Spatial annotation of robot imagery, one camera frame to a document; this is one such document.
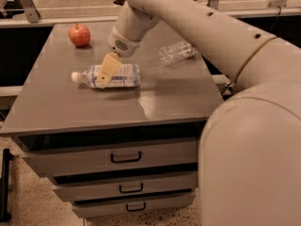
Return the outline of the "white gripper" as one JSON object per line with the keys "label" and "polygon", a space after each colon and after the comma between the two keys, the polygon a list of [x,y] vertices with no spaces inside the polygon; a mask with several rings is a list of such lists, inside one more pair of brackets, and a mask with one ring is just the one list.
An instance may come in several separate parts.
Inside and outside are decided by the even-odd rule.
{"label": "white gripper", "polygon": [[104,57],[101,70],[97,75],[97,82],[107,84],[121,66],[120,57],[132,56],[140,43],[139,34],[131,31],[123,35],[114,25],[108,37],[108,45],[113,52]]}

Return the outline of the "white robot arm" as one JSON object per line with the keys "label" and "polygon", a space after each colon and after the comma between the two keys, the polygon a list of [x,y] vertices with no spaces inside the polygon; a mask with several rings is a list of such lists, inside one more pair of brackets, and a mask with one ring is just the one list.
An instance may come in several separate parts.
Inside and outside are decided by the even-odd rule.
{"label": "white robot arm", "polygon": [[236,90],[200,138],[201,225],[301,226],[300,49],[193,0],[125,0],[110,38],[135,50],[158,20]]}

